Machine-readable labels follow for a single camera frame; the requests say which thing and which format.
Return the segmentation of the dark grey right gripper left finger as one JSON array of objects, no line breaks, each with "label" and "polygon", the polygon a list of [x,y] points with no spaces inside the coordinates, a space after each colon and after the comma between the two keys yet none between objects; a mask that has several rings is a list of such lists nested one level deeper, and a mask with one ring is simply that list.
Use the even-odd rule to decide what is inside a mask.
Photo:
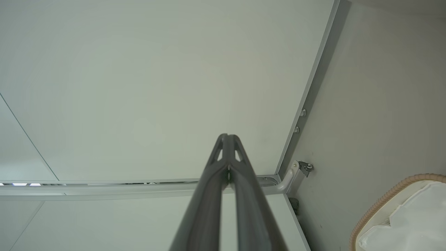
[{"label": "dark grey right gripper left finger", "polygon": [[222,191],[229,183],[225,147],[228,134],[215,143],[197,187],[175,234],[170,251],[218,251]]}]

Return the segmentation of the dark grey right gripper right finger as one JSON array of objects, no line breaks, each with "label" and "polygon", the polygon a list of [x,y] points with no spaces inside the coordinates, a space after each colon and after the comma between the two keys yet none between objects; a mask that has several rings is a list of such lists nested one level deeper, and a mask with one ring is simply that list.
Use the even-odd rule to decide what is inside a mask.
[{"label": "dark grey right gripper right finger", "polygon": [[236,196],[239,251],[287,251],[241,140],[229,135],[230,180]]}]

